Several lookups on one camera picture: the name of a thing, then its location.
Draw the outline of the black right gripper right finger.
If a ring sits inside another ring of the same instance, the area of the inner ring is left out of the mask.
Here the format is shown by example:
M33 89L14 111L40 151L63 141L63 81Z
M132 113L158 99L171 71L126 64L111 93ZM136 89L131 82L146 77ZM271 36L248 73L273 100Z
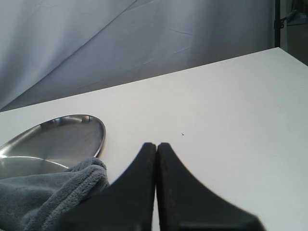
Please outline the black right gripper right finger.
M162 231L263 231L253 214L227 202L203 185L170 144L156 153L156 196Z

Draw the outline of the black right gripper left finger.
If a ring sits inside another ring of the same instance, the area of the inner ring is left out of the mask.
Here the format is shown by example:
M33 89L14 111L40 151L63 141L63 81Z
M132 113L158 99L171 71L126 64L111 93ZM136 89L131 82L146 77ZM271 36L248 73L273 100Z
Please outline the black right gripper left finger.
M125 172L98 195L65 213L59 231L150 231L156 146L145 143Z

